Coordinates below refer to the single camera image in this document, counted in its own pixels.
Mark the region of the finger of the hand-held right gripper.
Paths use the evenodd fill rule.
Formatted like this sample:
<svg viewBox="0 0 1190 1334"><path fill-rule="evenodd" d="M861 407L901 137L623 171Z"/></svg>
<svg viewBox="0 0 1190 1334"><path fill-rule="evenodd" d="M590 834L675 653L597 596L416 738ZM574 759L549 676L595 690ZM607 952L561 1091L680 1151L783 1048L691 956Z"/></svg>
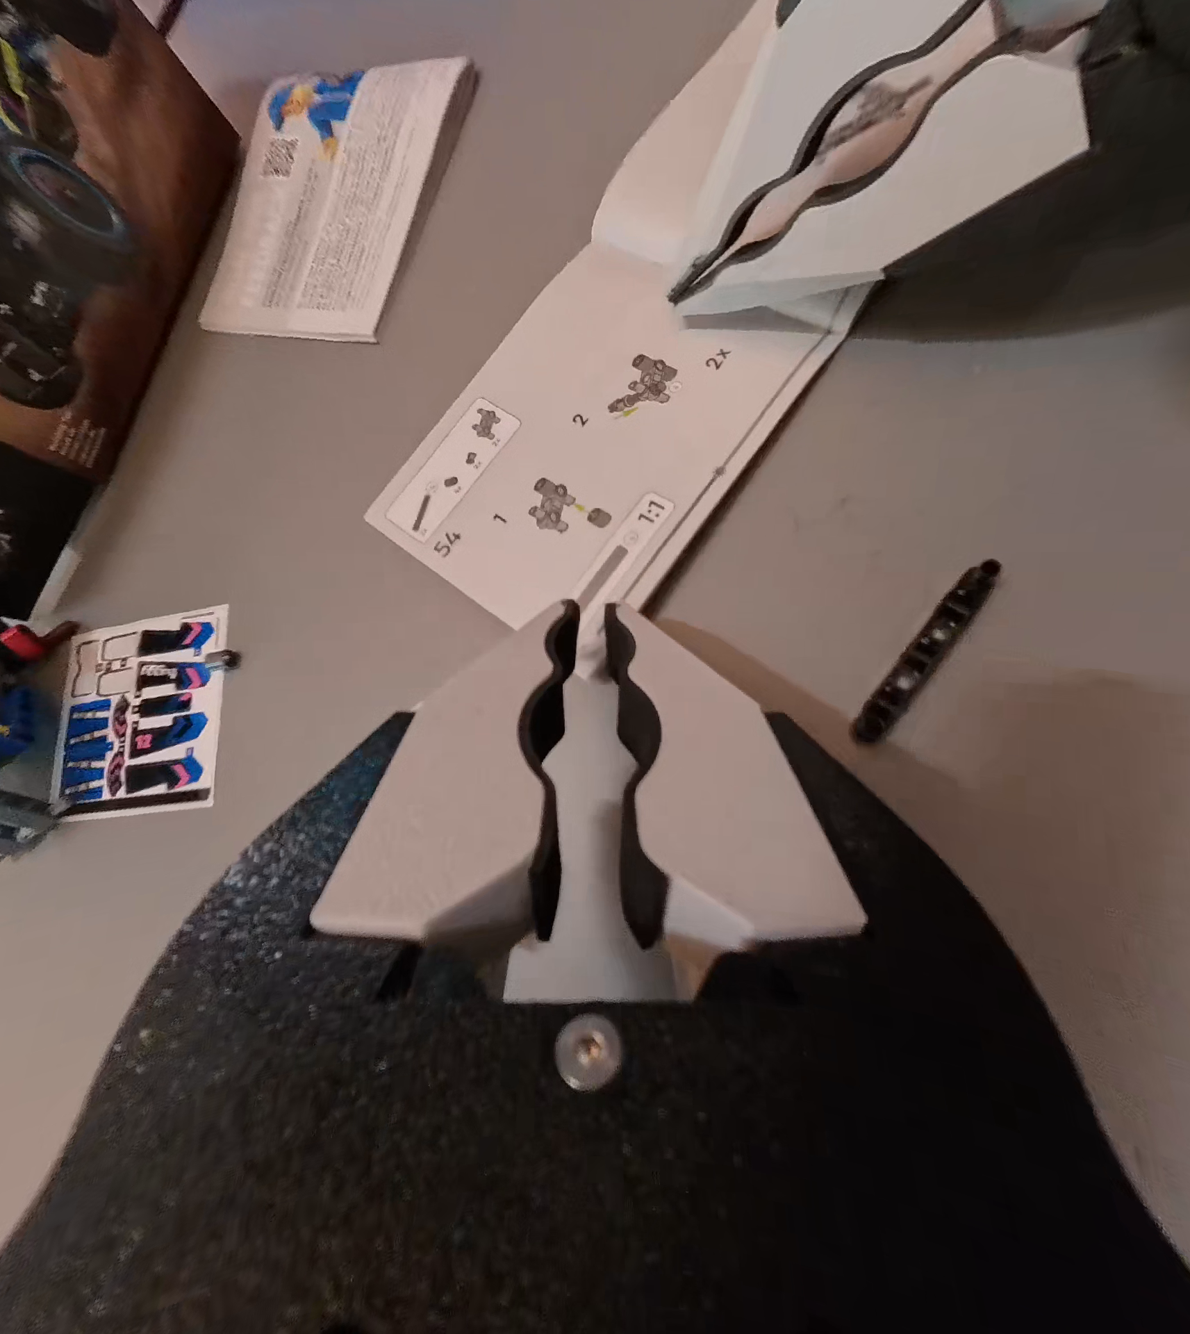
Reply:
<svg viewBox="0 0 1190 1334"><path fill-rule="evenodd" d="M983 3L770 3L685 231L675 300L744 281L869 185L983 58Z"/></svg>
<svg viewBox="0 0 1190 1334"><path fill-rule="evenodd" d="M829 293L866 286L992 205L1087 152L1077 70L1101 1L983 3L983 58L933 100L923 123L877 178L818 207L744 281L703 300L669 302L721 318L770 308L820 322Z"/></svg>

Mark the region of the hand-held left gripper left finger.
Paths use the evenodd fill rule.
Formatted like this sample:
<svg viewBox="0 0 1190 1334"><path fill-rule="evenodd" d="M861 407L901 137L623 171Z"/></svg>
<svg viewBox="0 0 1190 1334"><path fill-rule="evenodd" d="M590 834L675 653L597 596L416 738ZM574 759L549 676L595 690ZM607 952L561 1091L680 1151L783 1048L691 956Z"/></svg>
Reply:
<svg viewBox="0 0 1190 1334"><path fill-rule="evenodd" d="M572 993L552 945L563 885L545 758L565 736L581 609L537 612L413 711L315 906L321 936L398 942L379 998L478 983L522 1002Z"/></svg>

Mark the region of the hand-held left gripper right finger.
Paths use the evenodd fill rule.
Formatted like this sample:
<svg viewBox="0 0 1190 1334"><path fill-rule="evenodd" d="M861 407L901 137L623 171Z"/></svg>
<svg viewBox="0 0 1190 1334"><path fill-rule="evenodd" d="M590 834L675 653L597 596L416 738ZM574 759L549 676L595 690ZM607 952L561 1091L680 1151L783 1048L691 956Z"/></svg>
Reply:
<svg viewBox="0 0 1190 1334"><path fill-rule="evenodd" d="M760 703L623 602L604 607L604 642L634 761L622 913L668 956L676 997L728 954L861 935L868 912Z"/></svg>

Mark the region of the lego instruction booklet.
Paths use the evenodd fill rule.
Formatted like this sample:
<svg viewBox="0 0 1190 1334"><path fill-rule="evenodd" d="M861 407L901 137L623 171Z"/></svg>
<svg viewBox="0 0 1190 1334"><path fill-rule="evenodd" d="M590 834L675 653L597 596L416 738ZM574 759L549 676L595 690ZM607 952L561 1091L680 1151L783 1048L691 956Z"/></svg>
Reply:
<svg viewBox="0 0 1190 1334"><path fill-rule="evenodd" d="M590 242L537 295L367 522L517 628L549 603L645 609L834 355L869 283L691 322L666 300L774 3L754 3L620 162Z"/></svg>

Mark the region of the black lego beam with pin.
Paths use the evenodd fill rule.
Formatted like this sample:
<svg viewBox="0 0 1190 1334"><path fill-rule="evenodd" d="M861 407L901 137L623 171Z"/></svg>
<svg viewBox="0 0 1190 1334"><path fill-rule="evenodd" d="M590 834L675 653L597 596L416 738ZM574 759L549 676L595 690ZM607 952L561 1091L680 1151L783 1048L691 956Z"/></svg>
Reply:
<svg viewBox="0 0 1190 1334"><path fill-rule="evenodd" d="M988 557L954 580L861 704L850 726L855 743L877 745L903 720L956 642L969 634L1001 575L1002 563Z"/></svg>

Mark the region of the buggy picture lego box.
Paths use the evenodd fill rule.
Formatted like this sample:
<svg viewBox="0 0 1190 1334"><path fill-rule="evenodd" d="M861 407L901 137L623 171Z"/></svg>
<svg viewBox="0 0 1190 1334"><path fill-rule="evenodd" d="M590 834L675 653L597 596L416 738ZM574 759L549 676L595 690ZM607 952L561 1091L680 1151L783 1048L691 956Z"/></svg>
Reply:
<svg viewBox="0 0 1190 1334"><path fill-rule="evenodd" d="M0 1L0 616L113 474L237 150L136 3Z"/></svg>

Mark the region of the blue and black sticker sheet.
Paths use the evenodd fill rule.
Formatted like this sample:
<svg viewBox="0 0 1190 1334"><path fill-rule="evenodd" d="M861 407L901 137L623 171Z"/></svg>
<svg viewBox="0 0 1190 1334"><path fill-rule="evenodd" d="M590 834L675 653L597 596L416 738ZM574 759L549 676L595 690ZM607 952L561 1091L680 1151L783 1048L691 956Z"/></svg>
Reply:
<svg viewBox="0 0 1190 1334"><path fill-rule="evenodd" d="M51 772L66 823L214 804L227 672L202 658L221 648L227 603L74 635Z"/></svg>

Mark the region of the white printed leaflet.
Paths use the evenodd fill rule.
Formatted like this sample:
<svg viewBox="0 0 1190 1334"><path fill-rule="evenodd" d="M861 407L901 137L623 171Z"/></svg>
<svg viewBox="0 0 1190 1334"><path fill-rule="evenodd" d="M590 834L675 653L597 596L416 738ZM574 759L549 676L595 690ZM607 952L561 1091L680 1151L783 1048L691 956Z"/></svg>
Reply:
<svg viewBox="0 0 1190 1334"><path fill-rule="evenodd" d="M204 331L375 341L476 84L469 58L274 79L241 164Z"/></svg>

